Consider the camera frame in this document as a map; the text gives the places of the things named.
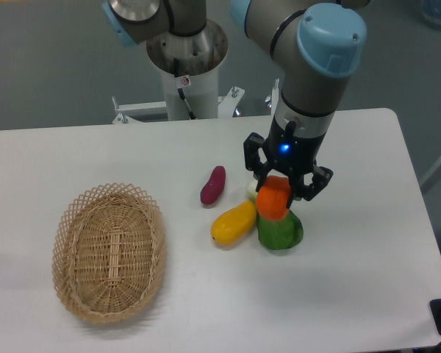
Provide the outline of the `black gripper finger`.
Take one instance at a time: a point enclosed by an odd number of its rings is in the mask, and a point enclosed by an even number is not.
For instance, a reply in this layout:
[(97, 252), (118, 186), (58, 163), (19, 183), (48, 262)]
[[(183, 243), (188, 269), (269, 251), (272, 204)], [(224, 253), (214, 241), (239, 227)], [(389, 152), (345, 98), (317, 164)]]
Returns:
[(243, 152), (245, 168), (253, 173), (257, 181), (255, 191), (258, 193), (268, 178), (268, 174), (273, 170), (268, 141), (258, 133), (252, 132), (243, 142)]
[(304, 183), (304, 175), (293, 167), (283, 168), (282, 173), (287, 176), (290, 186), (290, 195), (286, 203), (287, 209), (290, 208), (295, 200), (304, 199), (305, 201), (311, 201), (327, 187), (333, 177), (331, 169), (318, 165), (313, 165), (312, 181), (308, 185)]

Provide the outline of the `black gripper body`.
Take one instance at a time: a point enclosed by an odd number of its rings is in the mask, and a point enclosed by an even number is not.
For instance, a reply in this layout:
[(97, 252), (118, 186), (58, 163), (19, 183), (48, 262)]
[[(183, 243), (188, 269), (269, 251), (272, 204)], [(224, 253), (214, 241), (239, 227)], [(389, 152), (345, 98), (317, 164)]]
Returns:
[(316, 157), (326, 136), (326, 132), (312, 137), (298, 135), (299, 123), (282, 119), (276, 115), (270, 125), (265, 141), (265, 173), (278, 171), (285, 176), (303, 176), (312, 173)]

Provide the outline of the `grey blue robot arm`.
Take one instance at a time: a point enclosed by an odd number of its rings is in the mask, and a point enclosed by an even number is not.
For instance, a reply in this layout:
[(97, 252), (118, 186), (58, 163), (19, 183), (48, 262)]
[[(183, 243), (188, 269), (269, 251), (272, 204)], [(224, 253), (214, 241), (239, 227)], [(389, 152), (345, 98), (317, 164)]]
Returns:
[[(244, 35), (284, 71), (266, 138), (243, 144), (246, 168), (263, 188), (271, 171), (289, 181), (287, 200), (313, 199), (332, 178), (316, 156), (367, 40), (357, 10), (364, 1), (232, 1)], [(218, 117), (216, 77), (228, 51), (225, 32), (207, 17), (205, 1), (105, 1), (118, 39), (144, 44), (163, 79), (172, 121)]]

